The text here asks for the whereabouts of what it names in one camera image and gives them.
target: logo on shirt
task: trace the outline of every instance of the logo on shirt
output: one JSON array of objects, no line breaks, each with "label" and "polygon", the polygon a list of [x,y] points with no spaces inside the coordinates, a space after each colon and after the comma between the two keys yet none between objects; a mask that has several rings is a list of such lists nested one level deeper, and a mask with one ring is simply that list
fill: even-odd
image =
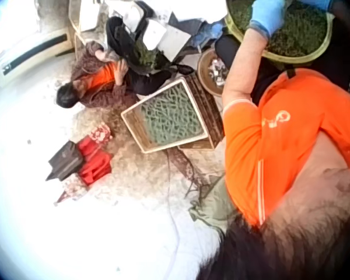
[{"label": "logo on shirt", "polygon": [[289,121],[291,119],[291,115],[287,111],[280,111],[276,115],[276,118],[274,120],[268,120],[264,118],[262,120],[262,127],[268,124],[269,128],[274,128],[278,126],[278,123],[284,123],[285,121]]}]

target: hand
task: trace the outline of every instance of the hand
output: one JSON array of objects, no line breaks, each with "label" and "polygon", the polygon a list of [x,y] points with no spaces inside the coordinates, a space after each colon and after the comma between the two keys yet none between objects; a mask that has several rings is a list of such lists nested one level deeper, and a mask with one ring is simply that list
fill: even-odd
[{"label": "hand", "polygon": [[119,55],[112,49],[106,51],[97,50],[94,55],[102,62],[117,62],[119,60]]},{"label": "hand", "polygon": [[128,71],[126,60],[119,60],[114,67],[114,79],[117,86],[123,85],[124,76]]},{"label": "hand", "polygon": [[284,24],[285,0],[255,0],[249,28],[267,40]]},{"label": "hand", "polygon": [[299,2],[315,6],[321,10],[328,12],[331,9],[331,4],[333,0],[299,0]]}]

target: black bag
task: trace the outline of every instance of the black bag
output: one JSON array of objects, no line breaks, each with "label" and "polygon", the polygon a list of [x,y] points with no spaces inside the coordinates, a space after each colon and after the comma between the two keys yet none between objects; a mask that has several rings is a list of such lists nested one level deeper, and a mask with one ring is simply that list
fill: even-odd
[{"label": "black bag", "polygon": [[46,181],[58,178],[65,180],[72,173],[78,172],[85,161],[76,144],[68,141],[49,161],[52,172]]}]

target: floor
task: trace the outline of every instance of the floor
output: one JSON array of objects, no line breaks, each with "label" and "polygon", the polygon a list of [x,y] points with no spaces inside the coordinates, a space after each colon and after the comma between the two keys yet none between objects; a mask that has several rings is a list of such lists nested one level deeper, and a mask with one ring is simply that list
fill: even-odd
[{"label": "floor", "polygon": [[[197,194],[184,198],[190,182],[174,166],[169,185],[162,154],[143,157],[128,142],[93,191],[54,206],[62,187],[45,182],[47,161],[104,115],[54,104],[73,58],[53,58],[0,92],[0,269],[16,280],[194,279],[218,235],[191,220]],[[215,152],[189,157],[217,176],[224,148],[223,142]]]}]

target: black strap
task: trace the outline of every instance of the black strap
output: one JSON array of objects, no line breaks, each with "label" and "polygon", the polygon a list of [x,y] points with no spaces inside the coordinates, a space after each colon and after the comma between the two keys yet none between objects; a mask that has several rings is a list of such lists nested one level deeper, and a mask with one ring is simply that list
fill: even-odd
[{"label": "black strap", "polygon": [[292,79],[296,75],[296,69],[291,68],[286,70],[286,74],[288,75],[289,79]]}]

